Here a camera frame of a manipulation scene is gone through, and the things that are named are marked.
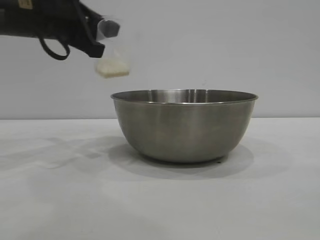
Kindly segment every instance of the robotic arm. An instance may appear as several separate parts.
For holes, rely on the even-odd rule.
[[[105,38],[118,35],[118,23],[104,21],[79,0],[0,0],[0,35],[38,38],[46,53],[57,60],[67,59],[69,46],[101,58],[105,46],[96,41],[98,24]],[[66,55],[53,52],[45,39],[59,41]]]

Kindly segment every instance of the white wall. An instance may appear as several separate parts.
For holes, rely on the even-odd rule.
[[[225,89],[258,94],[255,117],[320,117],[319,0],[85,0],[125,21],[133,68],[102,79],[72,50],[0,38],[0,118],[114,118],[110,94]]]

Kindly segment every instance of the stainless steel bowl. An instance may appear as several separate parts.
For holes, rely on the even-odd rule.
[[[139,90],[111,96],[122,132],[143,155],[174,163],[222,157],[243,137],[258,96],[224,90]]]

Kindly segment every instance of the bowl rim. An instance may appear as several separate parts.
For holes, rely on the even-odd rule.
[[[236,100],[236,101],[216,101],[216,102],[160,102],[160,101],[137,101],[137,100],[130,100],[130,99],[123,99],[116,97],[116,95],[124,94],[124,93],[134,93],[134,92],[168,92],[168,91],[190,91],[190,90],[196,90],[196,91],[213,91],[213,92],[228,92],[228,93],[238,93],[238,94],[248,94],[252,97],[249,99],[243,99],[243,100]],[[131,90],[131,91],[120,91],[115,92],[111,94],[110,96],[115,101],[120,102],[129,102],[129,103],[135,103],[135,104],[152,104],[152,105],[183,105],[183,106],[196,106],[196,105],[221,105],[221,104],[239,104],[239,103],[245,103],[245,102],[251,102],[255,101],[259,98],[258,95],[245,92],[245,91],[235,91],[235,90],[219,90],[219,89],[197,89],[197,88],[179,88],[179,89],[145,89],[145,90]]]

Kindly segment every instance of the white tabletop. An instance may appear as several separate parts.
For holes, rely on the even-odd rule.
[[[150,162],[117,120],[0,121],[1,240],[319,240],[320,118],[252,119],[221,163]]]

